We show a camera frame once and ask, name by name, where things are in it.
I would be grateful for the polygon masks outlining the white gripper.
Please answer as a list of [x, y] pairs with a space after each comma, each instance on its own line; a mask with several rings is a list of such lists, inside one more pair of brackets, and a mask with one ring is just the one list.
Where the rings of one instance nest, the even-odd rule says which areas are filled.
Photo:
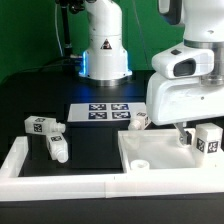
[[174, 124], [180, 143], [191, 145], [192, 134], [181, 122], [224, 116], [224, 86], [203, 86], [199, 77], [169, 80], [154, 73], [148, 82], [146, 108], [154, 124]]

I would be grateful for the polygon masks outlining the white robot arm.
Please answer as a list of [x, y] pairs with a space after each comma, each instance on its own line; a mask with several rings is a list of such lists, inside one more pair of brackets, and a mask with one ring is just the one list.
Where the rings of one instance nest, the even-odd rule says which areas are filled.
[[[154, 14], [136, 17], [128, 25], [129, 42], [141, 44], [146, 64], [154, 70], [146, 94], [146, 109], [156, 125], [224, 116], [224, 0], [140, 0], [152, 6], [171, 26], [184, 28], [181, 41], [160, 51], [169, 32]], [[129, 79], [129, 57], [122, 42], [122, 12], [112, 0], [86, 0], [89, 46], [82, 54], [78, 76], [102, 86]]]

